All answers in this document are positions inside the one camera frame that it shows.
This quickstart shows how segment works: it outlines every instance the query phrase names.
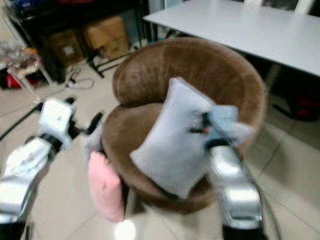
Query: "white table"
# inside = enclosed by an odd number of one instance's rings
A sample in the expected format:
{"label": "white table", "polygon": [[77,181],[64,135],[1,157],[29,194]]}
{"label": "white table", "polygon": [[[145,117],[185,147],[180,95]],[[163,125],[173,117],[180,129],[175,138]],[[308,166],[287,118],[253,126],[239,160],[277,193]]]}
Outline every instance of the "white table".
{"label": "white table", "polygon": [[231,0],[190,0],[144,20],[320,76],[320,18]]}

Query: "pink cushion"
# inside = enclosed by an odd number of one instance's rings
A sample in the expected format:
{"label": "pink cushion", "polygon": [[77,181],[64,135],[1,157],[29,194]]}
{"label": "pink cushion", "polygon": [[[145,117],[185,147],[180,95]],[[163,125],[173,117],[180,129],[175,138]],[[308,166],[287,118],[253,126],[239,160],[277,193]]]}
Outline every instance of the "pink cushion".
{"label": "pink cushion", "polygon": [[125,217],[121,180],[107,158],[92,152],[88,166],[90,193],[98,212],[106,219],[122,222]]}

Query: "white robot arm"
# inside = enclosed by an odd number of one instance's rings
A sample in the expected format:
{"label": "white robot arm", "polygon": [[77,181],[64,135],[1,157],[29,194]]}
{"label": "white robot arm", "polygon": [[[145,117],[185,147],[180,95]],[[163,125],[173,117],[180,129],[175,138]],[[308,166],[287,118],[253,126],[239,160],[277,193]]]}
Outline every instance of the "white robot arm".
{"label": "white robot arm", "polygon": [[41,110],[38,136],[18,147],[7,158],[0,182],[1,239],[6,239],[6,234],[8,239],[15,239],[9,233],[10,226],[21,226],[27,221],[38,185],[54,156],[60,149],[66,150],[80,133],[91,134],[100,121],[102,113],[95,116],[87,130],[75,127],[73,101],[73,98],[47,100]]}

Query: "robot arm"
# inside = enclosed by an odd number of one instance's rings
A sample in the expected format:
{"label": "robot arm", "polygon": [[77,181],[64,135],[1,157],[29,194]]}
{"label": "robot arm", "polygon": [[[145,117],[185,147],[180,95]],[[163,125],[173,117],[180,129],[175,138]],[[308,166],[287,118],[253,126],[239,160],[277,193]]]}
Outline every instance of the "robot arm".
{"label": "robot arm", "polygon": [[210,113],[202,115],[208,154],[208,181],[218,193],[225,240],[266,240],[260,193],[232,142],[214,122]]}
{"label": "robot arm", "polygon": [[13,151],[6,161],[0,182],[1,239],[20,239],[34,204],[38,185],[61,148],[67,149],[80,133],[91,134],[102,117],[98,113],[87,130],[75,127],[75,108],[67,102],[50,99],[43,104],[39,136]]}

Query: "round chair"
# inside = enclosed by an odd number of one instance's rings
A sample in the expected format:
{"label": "round chair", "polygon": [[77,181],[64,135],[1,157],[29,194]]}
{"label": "round chair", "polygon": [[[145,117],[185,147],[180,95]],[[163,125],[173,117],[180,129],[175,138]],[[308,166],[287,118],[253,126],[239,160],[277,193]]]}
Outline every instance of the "round chair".
{"label": "round chair", "polygon": [[122,180],[147,204],[180,214],[200,210],[215,201],[201,179],[187,199],[169,194],[145,176],[130,153],[145,140],[166,99],[169,80],[182,77],[217,104],[238,108],[238,120],[255,134],[237,150],[243,155],[256,137],[266,109],[265,86],[253,66],[235,51],[195,38],[160,41],[134,52],[113,77],[120,105],[108,116],[103,148]]}

